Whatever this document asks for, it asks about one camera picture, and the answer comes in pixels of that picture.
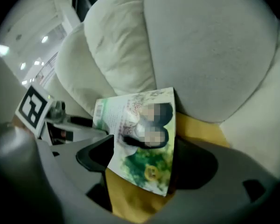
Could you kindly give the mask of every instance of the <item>white wall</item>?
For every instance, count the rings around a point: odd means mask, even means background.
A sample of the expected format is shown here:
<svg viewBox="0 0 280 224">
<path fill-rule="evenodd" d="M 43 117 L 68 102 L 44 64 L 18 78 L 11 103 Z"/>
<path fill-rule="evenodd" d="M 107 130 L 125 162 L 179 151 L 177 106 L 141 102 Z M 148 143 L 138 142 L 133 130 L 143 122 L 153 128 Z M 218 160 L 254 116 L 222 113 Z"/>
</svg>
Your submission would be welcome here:
<svg viewBox="0 0 280 224">
<path fill-rule="evenodd" d="M 71 4 L 67 0 L 63 0 L 60 3 L 60 8 L 62 12 L 62 26 L 67 34 L 69 34 L 76 26 L 78 26 L 81 22 L 76 14 L 75 9 L 71 6 Z"/>
</svg>

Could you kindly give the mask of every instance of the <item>black plastic part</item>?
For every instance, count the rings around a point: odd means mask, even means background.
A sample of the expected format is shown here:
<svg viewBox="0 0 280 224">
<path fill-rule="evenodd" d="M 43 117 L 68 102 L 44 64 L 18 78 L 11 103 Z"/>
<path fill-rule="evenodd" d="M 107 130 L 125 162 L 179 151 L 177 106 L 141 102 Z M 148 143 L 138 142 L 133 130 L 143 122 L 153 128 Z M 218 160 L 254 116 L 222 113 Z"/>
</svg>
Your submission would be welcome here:
<svg viewBox="0 0 280 224">
<path fill-rule="evenodd" d="M 97 143 L 91 144 L 76 154 L 77 161 L 91 172 L 100 172 L 102 178 L 87 196 L 101 207 L 112 212 L 112 204 L 109 198 L 105 171 L 114 154 L 114 136 L 108 135 Z"/>
<path fill-rule="evenodd" d="M 74 132 L 72 131 L 66 131 L 65 139 L 68 141 L 73 141 L 74 140 Z"/>
<path fill-rule="evenodd" d="M 243 182 L 243 186 L 245 187 L 252 203 L 259 199 L 266 192 L 266 189 L 258 180 L 246 180 Z"/>
<path fill-rule="evenodd" d="M 52 153 L 53 153 L 54 157 L 56 157 L 56 156 L 59 156 L 59 155 L 60 155 L 58 152 L 55 152 L 55 151 L 53 151 Z"/>
<path fill-rule="evenodd" d="M 79 116 L 71 116 L 70 123 L 85 127 L 92 127 L 92 119 L 87 119 Z"/>
<path fill-rule="evenodd" d="M 114 154 L 114 136 L 104 139 L 79 150 L 77 161 L 91 172 L 104 173 Z"/>
</svg>

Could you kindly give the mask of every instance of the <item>gray plastic surface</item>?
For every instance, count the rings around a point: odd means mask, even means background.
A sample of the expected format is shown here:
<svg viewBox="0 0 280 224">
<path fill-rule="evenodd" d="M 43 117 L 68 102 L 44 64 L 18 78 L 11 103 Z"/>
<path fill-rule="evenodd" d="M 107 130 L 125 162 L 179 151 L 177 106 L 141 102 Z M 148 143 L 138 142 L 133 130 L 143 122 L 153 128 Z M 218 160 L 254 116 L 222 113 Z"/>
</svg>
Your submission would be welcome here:
<svg viewBox="0 0 280 224">
<path fill-rule="evenodd" d="M 75 186 L 83 193 L 87 193 L 95 184 L 99 183 L 102 175 L 101 173 L 89 172 L 79 164 L 76 160 L 76 153 L 82 148 L 94 144 L 107 136 L 106 133 L 95 129 L 89 131 L 93 132 L 91 139 L 50 147 L 52 151 L 59 153 L 55 157 L 57 163 Z"/>
<path fill-rule="evenodd" d="M 75 157 L 76 149 L 89 145 L 87 142 L 71 144 L 77 146 L 69 146 L 67 151 L 60 154 L 68 155 L 69 166 L 74 163 L 71 156 Z M 176 138 L 175 145 L 187 148 L 187 145 L 193 144 Z M 243 153 L 209 143 L 197 145 L 217 158 L 219 165 L 216 174 L 199 189 L 177 190 L 170 202 L 147 223 L 237 223 L 260 205 L 277 183 Z M 68 167 L 65 161 L 59 162 L 63 168 Z M 54 213 L 56 220 L 63 223 L 128 223 L 101 208 L 81 191 L 86 186 L 83 187 L 75 179 L 85 178 L 91 185 L 91 179 L 96 178 L 93 173 L 84 172 L 87 177 L 81 177 L 82 171 L 79 170 L 81 173 L 74 176 L 77 167 L 69 167 L 71 171 L 63 168 L 46 142 L 35 142 L 18 128 L 0 126 L 0 172 L 31 206 L 41 209 L 44 215 Z M 253 203 L 243 186 L 243 181 L 250 179 L 258 180 L 266 189 L 266 193 Z"/>
</svg>

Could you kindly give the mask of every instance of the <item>ceiling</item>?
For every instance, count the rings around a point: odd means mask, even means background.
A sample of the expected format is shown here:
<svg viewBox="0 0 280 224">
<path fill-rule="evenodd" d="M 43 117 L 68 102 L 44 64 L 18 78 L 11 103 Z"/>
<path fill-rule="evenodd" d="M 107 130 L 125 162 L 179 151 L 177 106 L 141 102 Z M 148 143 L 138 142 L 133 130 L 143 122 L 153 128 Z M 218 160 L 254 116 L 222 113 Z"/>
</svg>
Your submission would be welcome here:
<svg viewBox="0 0 280 224">
<path fill-rule="evenodd" d="M 60 45 L 65 37 L 58 0 L 19 0 L 0 27 L 0 44 L 9 47 L 4 59 L 19 80 L 24 79 L 37 58 Z M 41 43 L 44 36 L 48 41 Z"/>
</svg>

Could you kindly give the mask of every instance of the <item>ceiling light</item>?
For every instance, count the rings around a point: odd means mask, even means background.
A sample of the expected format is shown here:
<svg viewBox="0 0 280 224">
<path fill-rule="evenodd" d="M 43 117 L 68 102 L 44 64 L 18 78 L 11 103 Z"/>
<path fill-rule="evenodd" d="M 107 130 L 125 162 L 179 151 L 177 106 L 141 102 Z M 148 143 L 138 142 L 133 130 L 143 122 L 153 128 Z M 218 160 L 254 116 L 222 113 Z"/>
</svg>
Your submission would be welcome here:
<svg viewBox="0 0 280 224">
<path fill-rule="evenodd" d="M 26 63 L 22 63 L 20 69 L 21 69 L 21 70 L 25 69 L 25 66 L 26 66 Z"/>
<path fill-rule="evenodd" d="M 0 57 L 5 56 L 9 51 L 9 47 L 0 45 Z"/>
<path fill-rule="evenodd" d="M 42 43 L 45 43 L 48 40 L 48 36 L 44 36 L 42 39 Z"/>
</svg>

